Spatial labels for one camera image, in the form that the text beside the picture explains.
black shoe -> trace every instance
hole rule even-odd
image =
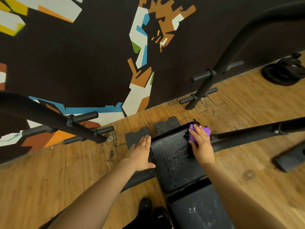
[[[139,203],[138,215],[149,216],[151,215],[153,203],[149,198],[143,198]]]
[[[157,225],[159,228],[162,229],[172,229],[172,225],[170,223],[170,215],[167,212],[166,208],[158,207],[153,211],[154,219],[156,220]]]

purple cloth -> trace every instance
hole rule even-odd
[[[211,135],[211,130],[209,129],[209,127],[202,127],[202,128],[203,128],[203,130],[206,132],[206,134],[207,134],[208,136]],[[194,125],[193,125],[193,124],[190,124],[189,129],[191,129],[191,130],[193,130],[194,132],[196,132],[196,130],[194,129]],[[198,145],[197,141],[195,140],[195,138],[193,137],[192,134],[189,134],[189,140],[195,142],[195,143]]]

black weight plate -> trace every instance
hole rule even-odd
[[[277,64],[268,64],[262,69],[263,77],[274,84],[281,86],[292,86],[299,82],[299,79],[290,78],[282,74]]]

